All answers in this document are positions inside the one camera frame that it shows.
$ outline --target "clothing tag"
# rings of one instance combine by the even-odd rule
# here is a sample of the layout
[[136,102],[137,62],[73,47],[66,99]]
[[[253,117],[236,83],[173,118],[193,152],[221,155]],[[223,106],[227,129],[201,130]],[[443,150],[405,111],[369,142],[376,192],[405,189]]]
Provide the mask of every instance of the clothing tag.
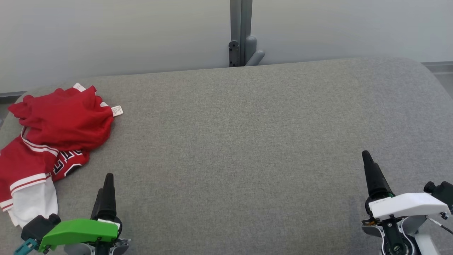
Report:
[[113,117],[116,117],[118,115],[122,115],[123,114],[123,109],[121,109],[120,105],[114,106],[114,107],[112,107],[112,112],[113,112]]

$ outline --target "teal connector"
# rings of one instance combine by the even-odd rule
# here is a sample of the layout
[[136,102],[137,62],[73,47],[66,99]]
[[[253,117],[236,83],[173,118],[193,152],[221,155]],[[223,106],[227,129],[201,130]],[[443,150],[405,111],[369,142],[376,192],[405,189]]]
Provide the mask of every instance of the teal connector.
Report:
[[28,238],[28,240],[24,244],[22,244],[19,248],[16,249],[14,255],[27,255],[32,250],[37,249],[38,243],[35,240]]

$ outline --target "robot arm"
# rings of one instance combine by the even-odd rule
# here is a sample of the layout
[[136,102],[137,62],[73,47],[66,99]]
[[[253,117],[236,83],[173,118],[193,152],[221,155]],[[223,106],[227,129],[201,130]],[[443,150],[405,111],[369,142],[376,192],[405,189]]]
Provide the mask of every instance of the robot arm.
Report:
[[94,251],[95,255],[109,255],[111,248],[120,248],[121,252],[115,254],[122,254],[129,245],[128,240],[119,238],[122,225],[116,217],[113,174],[109,173],[103,188],[98,191],[90,219],[62,222],[55,214],[50,215],[49,219],[39,215],[24,226],[21,238],[25,243],[14,255],[26,255],[32,250],[46,254],[58,245],[67,245],[65,251],[71,254],[81,254],[81,249],[88,249],[88,254]]
[[[369,194],[365,209],[370,216],[370,219],[362,221],[362,230],[382,238],[383,255],[439,254],[431,238],[420,235],[418,228],[428,215],[439,213],[444,219],[448,219],[453,209],[453,185],[443,182],[436,187],[429,182],[424,188],[426,193],[395,196],[370,153],[363,151],[362,157]],[[440,223],[430,220],[451,233]]]

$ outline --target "cable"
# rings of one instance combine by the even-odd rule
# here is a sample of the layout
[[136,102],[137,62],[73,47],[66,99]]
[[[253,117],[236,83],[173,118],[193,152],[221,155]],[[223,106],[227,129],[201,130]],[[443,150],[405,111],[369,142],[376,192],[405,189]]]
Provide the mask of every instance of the cable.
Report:
[[453,231],[451,231],[449,228],[447,228],[446,226],[440,224],[439,222],[431,219],[430,217],[426,216],[426,218],[432,222],[434,222],[436,225],[439,225],[441,228],[445,229],[446,231],[448,231],[448,233],[452,234],[453,235]]

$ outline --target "gray upholstered surface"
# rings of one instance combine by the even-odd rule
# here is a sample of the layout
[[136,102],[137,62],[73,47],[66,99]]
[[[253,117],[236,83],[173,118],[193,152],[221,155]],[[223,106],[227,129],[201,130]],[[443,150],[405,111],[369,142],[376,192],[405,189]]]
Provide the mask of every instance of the gray upholstered surface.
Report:
[[[360,228],[367,197],[363,149],[395,193],[453,181],[453,100],[412,60],[77,82],[95,86],[125,113],[90,162],[56,183],[59,214],[89,217],[105,174],[114,173],[132,255],[378,254],[378,238]],[[19,131],[9,115],[0,147]],[[442,254],[452,254],[451,235],[427,225]],[[5,213],[0,228],[0,254],[11,254],[20,229]]]

